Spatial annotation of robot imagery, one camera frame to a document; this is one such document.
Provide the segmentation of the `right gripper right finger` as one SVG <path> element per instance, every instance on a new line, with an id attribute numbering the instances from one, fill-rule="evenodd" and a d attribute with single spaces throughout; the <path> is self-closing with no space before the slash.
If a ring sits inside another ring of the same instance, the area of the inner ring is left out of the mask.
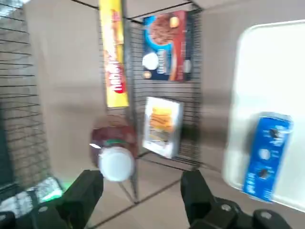
<path id="1" fill-rule="evenodd" d="M 191 229 L 282 229 L 284 218 L 268 209 L 248 215 L 230 200 L 216 197 L 199 170 L 184 171 L 181 196 Z"/>

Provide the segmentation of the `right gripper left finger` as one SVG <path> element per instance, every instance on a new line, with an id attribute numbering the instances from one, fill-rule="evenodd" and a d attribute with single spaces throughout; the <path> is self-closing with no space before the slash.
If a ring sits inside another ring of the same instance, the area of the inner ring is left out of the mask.
<path id="1" fill-rule="evenodd" d="M 39 204 L 31 213 L 34 229 L 83 229 L 103 194 L 103 175 L 84 170 L 60 198 Z"/>

